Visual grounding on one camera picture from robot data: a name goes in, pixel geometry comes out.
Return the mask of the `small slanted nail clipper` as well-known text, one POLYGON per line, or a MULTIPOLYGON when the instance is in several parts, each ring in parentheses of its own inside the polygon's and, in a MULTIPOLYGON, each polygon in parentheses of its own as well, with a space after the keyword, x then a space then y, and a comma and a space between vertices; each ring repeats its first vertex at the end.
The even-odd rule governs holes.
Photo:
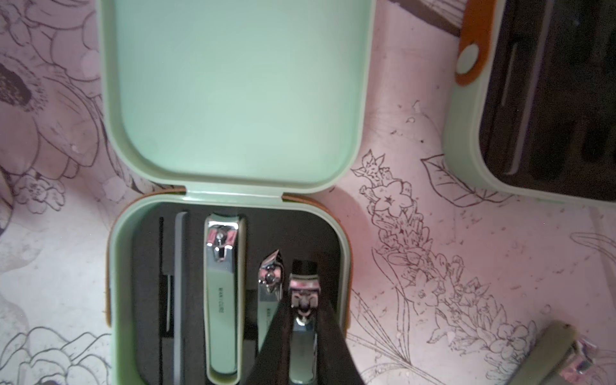
POLYGON ((258 350, 261 351, 282 298, 284 264, 280 250, 264 258, 258 270, 258 350))

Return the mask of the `large green nail clipper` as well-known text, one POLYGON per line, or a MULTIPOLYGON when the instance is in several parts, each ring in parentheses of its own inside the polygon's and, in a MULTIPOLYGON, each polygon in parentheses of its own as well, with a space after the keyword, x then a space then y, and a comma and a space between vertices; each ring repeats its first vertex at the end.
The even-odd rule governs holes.
POLYGON ((245 331, 245 219, 213 213, 204 236, 206 375, 214 384, 237 384, 245 331))

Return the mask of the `back right green case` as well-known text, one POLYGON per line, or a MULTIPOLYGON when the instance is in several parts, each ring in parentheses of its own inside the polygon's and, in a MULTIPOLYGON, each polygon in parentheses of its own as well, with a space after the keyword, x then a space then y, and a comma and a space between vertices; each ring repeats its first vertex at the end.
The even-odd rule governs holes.
POLYGON ((442 144, 474 188, 614 206, 614 2, 467 2, 442 144))

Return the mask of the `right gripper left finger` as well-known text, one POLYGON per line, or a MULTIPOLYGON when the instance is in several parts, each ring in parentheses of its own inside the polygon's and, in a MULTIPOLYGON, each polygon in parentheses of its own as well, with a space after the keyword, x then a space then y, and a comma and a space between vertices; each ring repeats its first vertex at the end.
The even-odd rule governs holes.
POLYGON ((247 385, 288 385, 291 337, 291 307, 288 295, 278 304, 266 339, 247 377, 247 385))

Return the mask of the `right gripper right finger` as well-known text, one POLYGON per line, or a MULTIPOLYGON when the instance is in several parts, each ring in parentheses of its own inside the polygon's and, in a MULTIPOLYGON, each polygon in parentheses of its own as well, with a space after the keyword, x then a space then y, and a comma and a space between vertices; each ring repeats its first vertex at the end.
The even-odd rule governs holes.
POLYGON ((364 385, 333 307, 325 296, 319 299, 316 331, 318 384, 364 385))

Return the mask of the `green clipper case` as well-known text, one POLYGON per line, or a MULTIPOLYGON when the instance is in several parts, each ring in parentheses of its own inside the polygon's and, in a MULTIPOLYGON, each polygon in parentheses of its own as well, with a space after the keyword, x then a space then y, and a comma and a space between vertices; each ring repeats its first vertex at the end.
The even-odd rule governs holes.
POLYGON ((141 384, 130 243, 163 203, 298 210, 341 246, 338 324, 352 252, 310 199, 354 163, 364 129, 372 1, 100 1, 105 131, 120 159, 165 185, 128 206, 107 244, 112 381, 141 384))

